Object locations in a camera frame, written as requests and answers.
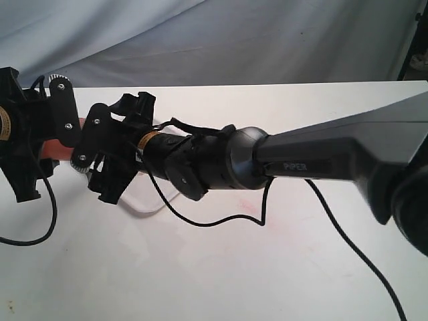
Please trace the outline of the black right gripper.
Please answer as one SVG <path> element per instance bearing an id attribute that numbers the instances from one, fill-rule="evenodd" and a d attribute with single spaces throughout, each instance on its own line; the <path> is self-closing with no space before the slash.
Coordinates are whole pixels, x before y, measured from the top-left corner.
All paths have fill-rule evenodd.
<path id="1" fill-rule="evenodd" d="M 88 171 L 88 188 L 104 203 L 117 203 L 138 172 L 166 180 L 163 161 L 184 138 L 154 125 L 156 97 L 148 92 L 123 96 L 109 107 L 107 142 Z"/>

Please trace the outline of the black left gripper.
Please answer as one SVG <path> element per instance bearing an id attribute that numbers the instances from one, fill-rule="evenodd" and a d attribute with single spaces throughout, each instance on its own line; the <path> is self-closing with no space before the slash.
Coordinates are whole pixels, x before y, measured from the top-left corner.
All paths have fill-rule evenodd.
<path id="1" fill-rule="evenodd" d="M 44 76 L 23 89 L 12 68 L 1 68 L 1 171 L 18 203 L 41 197 L 36 182 L 53 175 L 57 161 L 42 159 L 44 141 L 36 136 L 38 102 L 47 98 Z"/>

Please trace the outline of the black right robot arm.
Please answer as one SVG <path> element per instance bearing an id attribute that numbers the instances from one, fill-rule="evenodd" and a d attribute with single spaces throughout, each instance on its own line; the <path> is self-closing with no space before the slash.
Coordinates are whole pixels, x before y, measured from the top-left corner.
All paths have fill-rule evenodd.
<path id="1" fill-rule="evenodd" d="M 393 219 L 427 253 L 427 95 L 270 135 L 257 127 L 191 126 L 181 134 L 153 122 L 154 98 L 125 94 L 95 104 L 84 123 L 89 160 L 103 163 L 90 188 L 116 203 L 138 171 L 169 181 L 198 201 L 211 189 L 261 189 L 274 177 L 353 182 L 374 218 Z"/>

